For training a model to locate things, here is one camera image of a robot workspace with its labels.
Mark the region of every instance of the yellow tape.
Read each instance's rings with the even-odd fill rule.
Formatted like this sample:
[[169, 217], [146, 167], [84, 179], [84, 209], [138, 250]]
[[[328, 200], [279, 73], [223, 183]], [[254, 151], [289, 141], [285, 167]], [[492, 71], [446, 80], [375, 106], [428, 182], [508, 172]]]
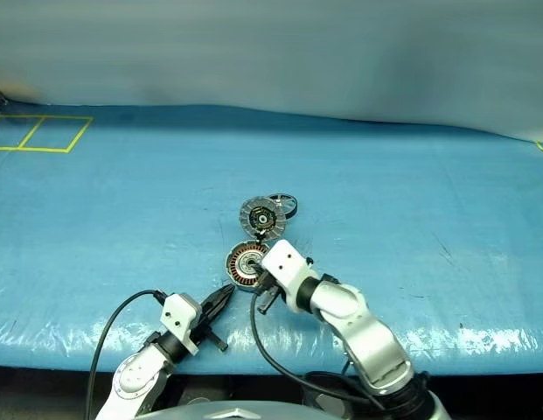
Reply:
[[535, 144], [537, 144], [537, 147], [539, 147], [540, 150], [543, 152], [543, 143], [541, 143], [541, 142], [535, 142]]
[[[73, 115], [40, 115], [40, 114], [16, 114], [16, 115], [0, 115], [1, 118], [38, 118], [38, 122], [31, 128], [31, 130], [24, 136], [22, 141], [17, 146], [0, 146], [0, 151], [42, 151], [46, 153], [69, 153], [75, 144], [79, 142], [82, 135], [87, 131], [88, 127], [93, 121], [92, 116], [73, 116]], [[47, 119], [63, 119], [63, 120], [85, 120], [85, 125], [79, 130], [77, 135], [73, 137], [71, 142], [66, 148], [60, 147], [26, 147], [25, 145], [36, 133], [42, 123]]]

